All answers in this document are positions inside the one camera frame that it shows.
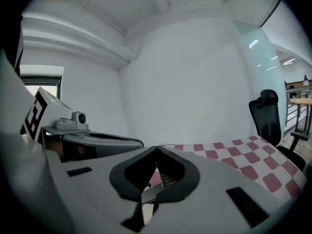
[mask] chair headrest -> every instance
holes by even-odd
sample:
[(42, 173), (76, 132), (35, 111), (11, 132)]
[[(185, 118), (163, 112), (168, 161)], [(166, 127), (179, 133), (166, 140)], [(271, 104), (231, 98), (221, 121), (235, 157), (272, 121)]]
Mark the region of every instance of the chair headrest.
[(260, 92), (261, 97), (258, 98), (260, 105), (258, 109), (266, 106), (276, 105), (278, 103), (278, 96), (274, 90), (265, 89)]

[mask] checkered tablecloth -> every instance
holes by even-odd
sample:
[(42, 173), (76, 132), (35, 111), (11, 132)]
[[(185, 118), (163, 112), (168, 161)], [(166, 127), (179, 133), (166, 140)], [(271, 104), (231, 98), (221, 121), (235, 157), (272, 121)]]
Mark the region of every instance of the checkered tablecloth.
[[(260, 136), (211, 144), (162, 146), (222, 161), (263, 186), (283, 204), (299, 195), (307, 183), (304, 174)], [(160, 182), (156, 171), (150, 183), (154, 186)]]

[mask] black mesh chair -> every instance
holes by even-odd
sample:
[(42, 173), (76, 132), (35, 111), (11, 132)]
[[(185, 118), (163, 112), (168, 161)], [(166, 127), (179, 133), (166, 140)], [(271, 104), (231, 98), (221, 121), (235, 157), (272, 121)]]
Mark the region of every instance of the black mesh chair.
[(274, 90), (270, 89), (262, 90), (260, 95), (261, 97), (257, 100), (249, 102), (249, 109), (252, 113), (258, 135), (276, 147), (302, 171), (306, 163), (301, 156), (293, 151), (299, 139), (308, 140), (308, 136), (303, 133), (292, 132), (291, 136), (294, 136), (294, 141), (290, 149), (277, 146), (281, 140), (281, 127), (277, 106), (278, 96)]

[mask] window frame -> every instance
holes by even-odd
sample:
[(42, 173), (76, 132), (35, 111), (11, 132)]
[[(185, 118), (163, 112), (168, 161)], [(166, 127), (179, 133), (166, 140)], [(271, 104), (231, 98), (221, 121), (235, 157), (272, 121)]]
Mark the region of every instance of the window frame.
[(60, 99), (60, 87), (62, 77), (56, 76), (20, 76), (25, 86), (56, 86), (57, 87), (57, 98)]

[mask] railing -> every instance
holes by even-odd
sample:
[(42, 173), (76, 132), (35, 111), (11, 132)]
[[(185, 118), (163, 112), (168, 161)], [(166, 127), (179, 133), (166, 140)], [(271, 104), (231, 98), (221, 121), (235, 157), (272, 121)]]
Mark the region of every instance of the railing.
[[(311, 87), (304, 87), (304, 88), (295, 88), (295, 89), (291, 89), (291, 90), (286, 90), (287, 105), (286, 105), (285, 127), (287, 127), (287, 123), (289, 121), (291, 121), (292, 119), (294, 119), (296, 117), (298, 117), (298, 119), (296, 119), (298, 121), (300, 114), (307, 109), (307, 106), (303, 106), (303, 105), (294, 107), (294, 106), (296, 106), (296, 104), (292, 104), (290, 102), (290, 100), (294, 99), (294, 98), (308, 98), (310, 89), (311, 89)], [(296, 113), (295, 116), (292, 116), (289, 118), (288, 116), (293, 114), (293, 113)]]

